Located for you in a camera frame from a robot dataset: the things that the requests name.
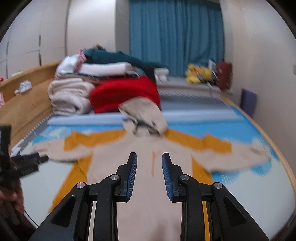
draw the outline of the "white cloth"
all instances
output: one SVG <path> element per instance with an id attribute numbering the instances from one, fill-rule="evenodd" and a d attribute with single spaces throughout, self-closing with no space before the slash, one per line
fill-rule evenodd
<path id="1" fill-rule="evenodd" d="M 24 93 L 30 89 L 32 89 L 32 84 L 29 80 L 25 80 L 25 81 L 21 82 L 19 85 L 20 93 Z"/>
<path id="2" fill-rule="evenodd" d="M 94 85 L 80 78 L 54 80 L 48 86 L 48 96 L 56 115 L 86 114 L 91 110 L 88 99 Z"/>
<path id="3" fill-rule="evenodd" d="M 59 91 L 50 100 L 56 115 L 81 115 L 91 110 L 89 99 L 69 92 Z"/>
<path id="4" fill-rule="evenodd" d="M 154 74 L 155 74 L 155 79 L 156 82 L 166 82 L 168 81 L 168 75 L 169 75 L 169 70 L 168 68 L 155 68 L 154 69 Z"/>
<path id="5" fill-rule="evenodd" d="M 56 79 L 61 78 L 64 74 L 74 73 L 74 69 L 80 63 L 80 55 L 74 54 L 72 56 L 67 56 L 63 61 L 58 65 L 54 77 Z"/>
<path id="6" fill-rule="evenodd" d="M 78 73 L 105 77 L 124 75 L 129 71 L 133 71 L 131 64 L 127 62 L 120 62 L 114 64 L 82 64 Z"/>
<path id="7" fill-rule="evenodd" d="M 63 93 L 72 93 L 80 97 L 87 98 L 89 93 L 94 89 L 94 85 L 84 82 L 81 78 L 70 78 L 63 80 L 54 80 L 48 86 L 48 96 L 51 98 L 55 93 L 62 91 Z"/>

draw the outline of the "wooden bed frame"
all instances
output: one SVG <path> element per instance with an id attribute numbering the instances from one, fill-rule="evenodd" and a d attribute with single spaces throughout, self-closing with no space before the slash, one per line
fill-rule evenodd
<path id="1" fill-rule="evenodd" d="M 0 108 L 0 125 L 12 125 L 11 148 L 52 113 L 47 88 L 58 64 L 39 66 L 0 83 L 0 92 L 5 101 Z M 32 83 L 32 89 L 15 96 L 14 91 L 24 80 Z"/>
<path id="2" fill-rule="evenodd" d="M 47 94 L 47 88 L 50 81 L 54 78 L 54 73 L 59 63 L 52 63 L 44 66 L 39 66 L 34 69 L 23 72 L 13 78 L 10 78 L 0 83 L 0 92 L 3 93 L 5 105 L 0 108 L 0 125 L 11 124 L 11 147 L 15 146 L 24 136 L 29 133 L 40 121 L 52 113 L 52 106 Z M 29 80 L 32 83 L 32 89 L 15 96 L 14 91 L 18 89 L 19 84 Z M 166 88 L 182 89 L 188 93 L 197 91 L 196 87 L 188 86 L 171 86 L 165 84 Z M 219 90 L 214 89 L 214 96 L 222 96 Z M 230 101 L 227 97 L 222 97 L 224 102 L 239 109 L 239 107 Z M 262 136 L 269 142 L 275 153 L 283 164 L 286 173 L 290 179 L 296 198 L 296 178 L 275 143 L 265 133 L 265 131 L 246 113 L 246 117 L 253 123 Z"/>

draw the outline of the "small white item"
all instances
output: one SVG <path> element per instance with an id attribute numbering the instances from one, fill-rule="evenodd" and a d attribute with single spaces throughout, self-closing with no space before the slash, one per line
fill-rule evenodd
<path id="1" fill-rule="evenodd" d="M 25 80 L 25 81 L 21 82 L 19 85 L 20 93 L 24 93 L 30 89 L 32 89 L 32 84 L 29 80 Z"/>
<path id="2" fill-rule="evenodd" d="M 156 68 L 154 69 L 155 79 L 156 82 L 167 82 L 168 81 L 168 75 L 169 75 L 168 68 Z"/>
<path id="3" fill-rule="evenodd" d="M 12 149 L 11 149 L 11 152 L 10 152 L 10 157 L 14 157 L 16 156 L 20 150 L 21 150 L 21 147 L 20 147 L 20 144 L 22 144 L 24 142 L 24 139 L 21 139 Z"/>
<path id="4" fill-rule="evenodd" d="M 21 71 L 18 71 L 18 72 L 16 72 L 16 73 L 14 73 L 14 74 L 12 74 L 11 77 L 17 76 L 17 75 L 19 75 L 19 74 L 21 74 L 21 73 L 23 73 L 22 70 L 21 70 Z"/>
<path id="5" fill-rule="evenodd" d="M 20 94 L 20 91 L 19 90 L 15 90 L 15 96 L 16 95 L 19 95 Z"/>
<path id="6" fill-rule="evenodd" d="M 212 61 L 212 60 L 210 60 L 209 59 L 209 62 L 208 62 L 208 66 L 207 66 L 211 71 L 216 71 L 216 69 L 217 69 L 217 64 L 214 62 L 214 61 Z"/>

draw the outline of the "metal screw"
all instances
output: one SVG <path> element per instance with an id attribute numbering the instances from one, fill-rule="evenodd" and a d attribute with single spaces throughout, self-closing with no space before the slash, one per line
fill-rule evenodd
<path id="1" fill-rule="evenodd" d="M 187 181 L 187 180 L 189 179 L 189 176 L 186 175 L 186 174 L 183 174 L 183 175 L 180 176 L 180 178 L 181 178 L 181 180 L 183 180 L 183 181 Z"/>
<path id="2" fill-rule="evenodd" d="M 113 181 L 116 181 L 118 180 L 119 176 L 117 174 L 113 174 L 110 179 L 113 180 Z"/>
<path id="3" fill-rule="evenodd" d="M 79 189 L 84 188 L 85 183 L 77 183 L 76 187 L 78 187 Z"/>
<path id="4" fill-rule="evenodd" d="M 220 188 L 223 187 L 223 185 L 221 183 L 215 183 L 214 187 L 217 188 L 217 189 L 220 189 Z"/>

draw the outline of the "stuffed toy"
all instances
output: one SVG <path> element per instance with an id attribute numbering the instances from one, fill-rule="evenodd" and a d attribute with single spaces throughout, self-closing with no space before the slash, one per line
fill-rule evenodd
<path id="1" fill-rule="evenodd" d="M 199 84 L 201 82 L 212 82 L 212 72 L 209 68 L 200 67 L 194 64 L 188 64 L 186 74 L 186 81 L 189 84 Z"/>

